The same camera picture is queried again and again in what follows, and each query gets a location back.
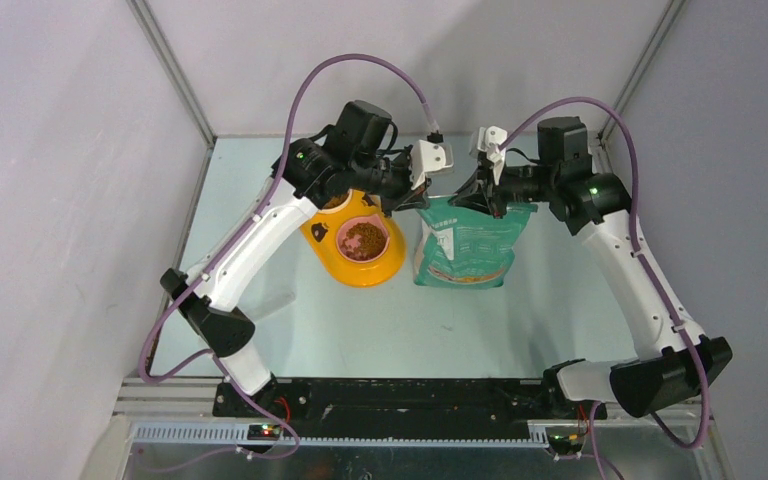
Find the green white pet food bag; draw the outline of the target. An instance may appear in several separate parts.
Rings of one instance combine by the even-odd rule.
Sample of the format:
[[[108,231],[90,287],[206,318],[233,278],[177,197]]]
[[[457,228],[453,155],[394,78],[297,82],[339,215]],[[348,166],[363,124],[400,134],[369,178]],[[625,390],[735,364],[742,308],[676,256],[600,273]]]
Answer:
[[[488,290],[504,285],[515,261],[514,245],[526,228],[534,204],[517,203],[502,218],[430,199],[418,212],[420,237],[413,260],[418,286]]]

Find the clear plastic food scoop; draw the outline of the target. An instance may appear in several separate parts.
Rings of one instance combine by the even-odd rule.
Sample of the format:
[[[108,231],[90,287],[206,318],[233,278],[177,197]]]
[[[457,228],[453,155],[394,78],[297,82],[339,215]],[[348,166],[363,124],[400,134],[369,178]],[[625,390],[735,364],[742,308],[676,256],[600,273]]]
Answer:
[[[240,309],[253,322],[258,323],[286,310],[296,300],[293,289],[259,290],[254,295],[240,301]]]

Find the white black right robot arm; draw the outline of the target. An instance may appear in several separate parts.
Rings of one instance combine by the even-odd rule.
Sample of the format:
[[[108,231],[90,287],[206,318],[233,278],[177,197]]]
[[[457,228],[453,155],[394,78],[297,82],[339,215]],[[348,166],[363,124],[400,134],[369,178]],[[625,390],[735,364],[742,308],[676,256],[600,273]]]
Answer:
[[[617,403],[641,418],[701,394],[733,358],[723,337],[711,338],[689,315],[632,224],[632,198],[612,173],[598,173],[586,126],[577,117],[537,125],[538,158],[509,166],[506,130],[481,127],[471,138],[473,175],[450,203],[501,219],[516,203],[549,206],[593,256],[633,341],[635,358],[615,362],[571,360],[547,369],[545,411],[566,418],[582,401]]]

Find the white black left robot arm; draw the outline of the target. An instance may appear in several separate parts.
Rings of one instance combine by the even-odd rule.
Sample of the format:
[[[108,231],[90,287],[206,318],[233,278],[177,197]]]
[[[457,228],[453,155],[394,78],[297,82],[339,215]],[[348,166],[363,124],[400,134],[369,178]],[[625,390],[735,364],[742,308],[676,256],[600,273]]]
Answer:
[[[450,164],[437,128],[410,146],[381,149],[393,126],[383,109],[347,103],[336,123],[285,146],[249,211],[219,244],[188,271],[170,268],[161,276],[173,309],[237,385],[237,402],[252,416],[276,403],[274,376],[252,342],[254,323],[238,307],[254,276],[333,198],[361,191],[378,197],[386,215],[425,208],[431,172]]]

